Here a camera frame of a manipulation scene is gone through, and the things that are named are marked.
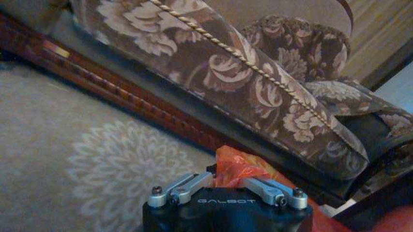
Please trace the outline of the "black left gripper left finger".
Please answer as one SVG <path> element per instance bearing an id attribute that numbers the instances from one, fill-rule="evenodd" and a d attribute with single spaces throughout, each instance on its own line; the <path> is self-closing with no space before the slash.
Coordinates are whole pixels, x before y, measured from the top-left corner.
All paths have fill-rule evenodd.
<path id="1" fill-rule="evenodd" d="M 149 195 L 148 204 L 153 208 L 161 208 L 168 203 L 182 205 L 192 201 L 192 196 L 205 187 L 213 184 L 212 172 L 188 173 L 178 177 L 166 186 L 154 186 Z"/>

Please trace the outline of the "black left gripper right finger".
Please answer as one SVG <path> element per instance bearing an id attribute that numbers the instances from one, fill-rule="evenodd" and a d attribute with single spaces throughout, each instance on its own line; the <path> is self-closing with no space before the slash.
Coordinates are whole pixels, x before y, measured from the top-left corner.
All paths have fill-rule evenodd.
<path id="1" fill-rule="evenodd" d="M 301 188 L 291 188 L 273 179 L 259 177 L 244 178 L 240 184 L 256 193 L 268 205 L 289 206 L 293 209 L 308 208 L 308 195 Z"/>

